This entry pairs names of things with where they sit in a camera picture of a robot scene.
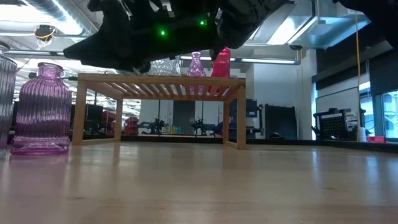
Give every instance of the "yellow cable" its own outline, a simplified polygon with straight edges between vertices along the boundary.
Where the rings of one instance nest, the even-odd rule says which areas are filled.
[[[359,142],[359,129],[361,127],[361,97],[359,96],[359,85],[361,84],[361,59],[359,56],[359,33],[358,33],[358,13],[355,11],[355,36],[356,36],[356,62],[358,64],[358,121],[357,121],[357,132],[356,141]]]
[[[300,56],[301,56],[301,89],[302,89],[301,94],[303,97],[302,106],[304,107],[303,49],[300,50]]]
[[[39,39],[44,39],[44,38],[49,38],[50,36],[52,36],[54,33],[55,33],[55,29],[51,32],[51,34],[47,34],[47,35],[44,35],[44,36],[37,36],[36,35],[36,30],[35,30],[35,32],[33,33],[37,38],[39,38]]]

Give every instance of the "wooden table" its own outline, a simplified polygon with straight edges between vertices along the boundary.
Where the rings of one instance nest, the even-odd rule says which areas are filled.
[[[114,139],[83,140],[87,89],[117,101]],[[79,73],[76,93],[73,145],[99,144],[121,140],[123,99],[223,101],[223,142],[236,149],[246,148],[246,80],[244,78],[131,76]],[[229,141],[229,104],[238,99],[237,139]]]

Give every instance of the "clear glass vase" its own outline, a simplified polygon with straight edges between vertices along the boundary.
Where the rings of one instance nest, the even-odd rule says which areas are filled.
[[[189,77],[206,77],[205,70],[203,69],[203,65],[200,61],[200,52],[193,52],[192,53],[192,62],[188,69],[188,76]],[[193,86],[189,87],[191,95],[195,93]],[[203,86],[199,86],[199,94],[203,93]]]
[[[17,64],[3,56],[3,52],[8,50],[9,46],[0,42],[0,158],[6,156],[17,72]]]
[[[72,93],[60,79],[62,70],[39,63],[37,77],[22,86],[12,155],[68,152]]]
[[[154,60],[150,63],[148,75],[181,75],[180,57],[176,57],[174,60],[169,58]]]

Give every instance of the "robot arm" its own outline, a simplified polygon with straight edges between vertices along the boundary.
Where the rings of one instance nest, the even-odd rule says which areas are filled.
[[[84,65],[133,71],[149,70],[151,61],[210,49],[238,48],[258,25],[288,0],[170,0],[174,17],[160,0],[91,0],[88,9],[103,11],[100,30],[64,50]],[[221,9],[220,22],[216,12]]]

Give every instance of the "purple glass vase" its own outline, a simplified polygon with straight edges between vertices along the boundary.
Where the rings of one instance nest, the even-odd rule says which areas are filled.
[[[188,69],[188,76],[189,77],[206,77],[205,70],[203,69],[203,65],[200,62],[200,52],[193,52],[192,53],[192,62]],[[195,93],[193,86],[189,87],[191,95]],[[203,86],[199,86],[200,94],[203,92]]]
[[[9,46],[0,42],[0,158],[6,155],[17,72],[17,64],[2,56],[2,53],[8,50]]]
[[[72,93],[61,73],[61,66],[39,63],[38,76],[22,86],[12,155],[68,152]]]

